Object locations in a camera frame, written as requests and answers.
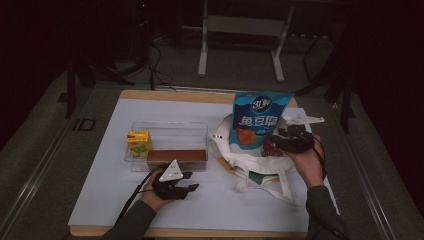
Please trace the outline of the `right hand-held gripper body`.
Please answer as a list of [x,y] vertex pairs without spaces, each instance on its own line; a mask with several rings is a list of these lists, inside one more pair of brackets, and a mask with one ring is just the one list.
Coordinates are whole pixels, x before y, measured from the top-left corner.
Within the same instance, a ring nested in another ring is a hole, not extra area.
[[294,117],[284,116],[283,123],[281,126],[288,128],[288,135],[282,136],[283,146],[281,148],[284,152],[293,154],[303,153],[314,146],[314,137],[310,131],[307,130],[306,126],[314,123],[323,123],[323,117],[311,117],[297,115]]

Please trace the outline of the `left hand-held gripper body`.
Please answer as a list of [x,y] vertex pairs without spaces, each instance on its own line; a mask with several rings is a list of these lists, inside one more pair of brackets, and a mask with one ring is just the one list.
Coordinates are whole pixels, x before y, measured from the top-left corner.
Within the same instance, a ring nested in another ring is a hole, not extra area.
[[165,171],[157,175],[153,182],[155,194],[163,200],[183,200],[187,197],[187,187],[177,187],[176,184],[182,180],[184,173],[177,160],[163,165]]

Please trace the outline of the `small red dark packet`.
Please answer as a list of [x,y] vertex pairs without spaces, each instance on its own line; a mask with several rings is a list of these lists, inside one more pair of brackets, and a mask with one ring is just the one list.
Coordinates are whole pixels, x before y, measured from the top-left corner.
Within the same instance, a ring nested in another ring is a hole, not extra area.
[[275,142],[271,140],[266,140],[262,146],[262,152],[263,157],[267,156],[281,156],[282,151],[278,148]]

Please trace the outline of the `brown cardboard box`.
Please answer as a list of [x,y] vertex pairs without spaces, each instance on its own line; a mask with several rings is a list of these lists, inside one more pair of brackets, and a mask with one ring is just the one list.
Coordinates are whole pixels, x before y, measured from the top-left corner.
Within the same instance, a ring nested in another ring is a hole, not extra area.
[[206,162],[205,150],[151,150],[147,155],[148,162]]

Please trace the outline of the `white dotted tote bag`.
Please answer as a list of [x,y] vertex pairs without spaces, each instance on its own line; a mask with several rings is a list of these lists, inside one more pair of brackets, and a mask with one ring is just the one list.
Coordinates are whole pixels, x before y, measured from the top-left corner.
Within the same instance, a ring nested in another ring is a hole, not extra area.
[[242,178],[235,189],[238,192],[262,189],[277,199],[301,206],[301,201],[293,196],[288,180],[288,175],[295,170],[292,160],[285,156],[255,157],[247,152],[234,153],[229,143],[231,130],[232,115],[228,115],[210,132],[209,152],[227,171]]

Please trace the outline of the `blue snack bag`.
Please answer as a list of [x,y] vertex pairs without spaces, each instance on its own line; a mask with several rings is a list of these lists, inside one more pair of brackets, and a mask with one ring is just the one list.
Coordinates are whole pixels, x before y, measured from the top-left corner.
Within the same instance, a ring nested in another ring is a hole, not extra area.
[[233,101],[230,144],[242,150],[259,148],[287,108],[293,93],[272,91],[238,92]]

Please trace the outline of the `clear plastic container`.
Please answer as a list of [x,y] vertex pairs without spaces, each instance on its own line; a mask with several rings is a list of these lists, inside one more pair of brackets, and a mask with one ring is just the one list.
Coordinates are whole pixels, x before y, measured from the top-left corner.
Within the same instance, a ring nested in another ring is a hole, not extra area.
[[[130,130],[148,130],[152,140],[152,150],[205,150],[207,153],[208,126],[204,122],[134,122]],[[130,155],[128,146],[124,159],[131,163],[131,170],[136,172],[147,172],[160,164],[167,163],[148,162],[147,157],[134,158]],[[205,171],[207,161],[178,161],[178,164],[183,171]]]

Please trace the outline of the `yellow drink carton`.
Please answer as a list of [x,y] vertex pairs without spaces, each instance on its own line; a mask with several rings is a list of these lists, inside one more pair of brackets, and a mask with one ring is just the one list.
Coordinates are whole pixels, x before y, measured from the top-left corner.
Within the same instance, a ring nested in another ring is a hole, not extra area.
[[130,130],[126,138],[130,155],[134,158],[146,158],[153,149],[150,132],[148,130]]

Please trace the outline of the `person's left hand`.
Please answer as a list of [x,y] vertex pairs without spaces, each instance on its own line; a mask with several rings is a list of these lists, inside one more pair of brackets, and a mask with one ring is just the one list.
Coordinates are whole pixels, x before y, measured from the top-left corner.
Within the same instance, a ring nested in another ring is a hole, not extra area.
[[158,197],[153,190],[153,182],[157,175],[160,175],[161,171],[155,171],[143,186],[143,190],[140,195],[140,200],[148,204],[155,212],[159,212],[162,207],[171,203],[171,200],[163,200]]

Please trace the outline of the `person's right hand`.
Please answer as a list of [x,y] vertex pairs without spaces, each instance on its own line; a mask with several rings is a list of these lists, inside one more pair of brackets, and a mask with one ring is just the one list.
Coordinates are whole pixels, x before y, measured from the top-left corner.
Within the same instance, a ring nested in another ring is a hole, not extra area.
[[314,136],[314,147],[300,154],[286,152],[286,155],[293,161],[299,175],[304,180],[308,189],[324,185],[324,174],[322,162],[325,153],[321,144],[321,138]]

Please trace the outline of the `white table sheet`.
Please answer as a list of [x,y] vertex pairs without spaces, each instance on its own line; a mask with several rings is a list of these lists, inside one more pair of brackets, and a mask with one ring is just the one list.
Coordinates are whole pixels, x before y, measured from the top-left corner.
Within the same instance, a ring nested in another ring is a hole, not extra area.
[[[124,160],[126,133],[135,122],[205,122],[209,130],[232,112],[231,104],[120,99],[111,116],[68,225],[110,227],[125,202],[145,178]],[[193,174],[199,187],[186,199],[159,211],[151,224],[156,229],[301,232],[308,228],[304,206],[293,206],[260,189],[239,193],[240,178],[210,156],[206,170]]]

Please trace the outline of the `black stand with legs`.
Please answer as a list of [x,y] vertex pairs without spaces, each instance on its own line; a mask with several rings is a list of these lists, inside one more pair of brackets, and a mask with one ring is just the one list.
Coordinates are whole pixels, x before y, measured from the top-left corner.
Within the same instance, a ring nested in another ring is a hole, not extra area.
[[[356,52],[351,51],[345,42],[345,31],[348,23],[331,23],[322,20],[316,28],[316,37],[307,49],[302,62],[310,84],[295,91],[297,96],[305,95],[321,86],[327,85],[324,94],[327,103],[336,106],[342,98],[340,111],[340,124],[346,133],[349,133],[349,117],[351,116],[351,96],[356,63]],[[312,52],[317,42],[327,37],[333,44],[333,49],[325,60],[321,69],[313,76],[307,66],[307,55]]]

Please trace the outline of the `black metal stand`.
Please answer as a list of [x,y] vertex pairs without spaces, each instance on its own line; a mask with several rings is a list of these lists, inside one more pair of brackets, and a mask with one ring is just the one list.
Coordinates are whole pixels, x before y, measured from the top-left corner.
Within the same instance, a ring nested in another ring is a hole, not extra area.
[[76,108],[76,72],[73,58],[67,62],[66,91],[60,94],[58,102],[66,104],[65,118],[69,119]]

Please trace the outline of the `black tripod stand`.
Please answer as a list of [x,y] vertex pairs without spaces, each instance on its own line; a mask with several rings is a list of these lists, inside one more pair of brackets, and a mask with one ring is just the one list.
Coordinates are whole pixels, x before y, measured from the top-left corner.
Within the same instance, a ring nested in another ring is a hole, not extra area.
[[104,57],[82,55],[81,61],[90,73],[97,72],[107,79],[122,85],[134,85],[127,80],[131,74],[137,74],[146,67],[150,69],[149,86],[155,89],[153,73],[156,66],[150,61],[152,47],[153,20],[150,0],[105,0],[116,2],[110,13],[103,14],[103,25],[109,36],[111,49]]

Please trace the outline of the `metal floor rail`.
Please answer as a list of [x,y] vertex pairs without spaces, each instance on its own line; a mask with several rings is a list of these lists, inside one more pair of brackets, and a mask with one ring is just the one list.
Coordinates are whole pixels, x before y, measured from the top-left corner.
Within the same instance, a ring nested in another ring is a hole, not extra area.
[[341,124],[342,108],[337,103],[329,105],[333,118],[340,125],[343,139],[346,142],[349,150],[349,154],[353,159],[354,171],[359,181],[359,185],[364,194],[365,201],[369,207],[370,213],[374,219],[374,222],[378,228],[382,240],[396,240],[390,223],[386,217],[386,214],[382,208],[380,200],[376,195],[376,192],[371,184],[371,181],[365,171],[362,159],[360,158],[357,147],[355,146],[351,136],[345,132],[344,127]]
[[76,109],[62,124],[49,147],[43,153],[39,163],[28,176],[26,182],[23,184],[10,210],[7,212],[3,221],[0,223],[0,240],[7,240],[9,238],[15,229],[15,225],[25,214],[26,209],[30,205],[33,197],[37,193],[37,190],[43,181],[45,173],[51,165],[51,162],[54,160],[55,155],[63,142],[63,139],[67,133],[71,131],[71,127],[76,122],[78,115],[82,111],[82,108],[84,107],[85,102],[89,99],[91,93],[92,89],[83,89],[82,92],[78,94],[79,99],[76,103]]

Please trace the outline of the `white desk frame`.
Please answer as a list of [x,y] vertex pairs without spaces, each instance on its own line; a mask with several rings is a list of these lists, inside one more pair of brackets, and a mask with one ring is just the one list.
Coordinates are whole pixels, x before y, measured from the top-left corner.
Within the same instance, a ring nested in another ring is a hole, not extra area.
[[201,48],[198,62],[198,77],[205,77],[208,61],[208,33],[233,33],[243,35],[259,35],[277,37],[279,42],[270,52],[276,81],[282,83],[285,80],[283,67],[280,60],[284,42],[288,36],[288,30],[294,15],[295,6],[290,5],[284,20],[258,19],[223,15],[210,15],[208,13],[209,0],[202,2],[202,25]]

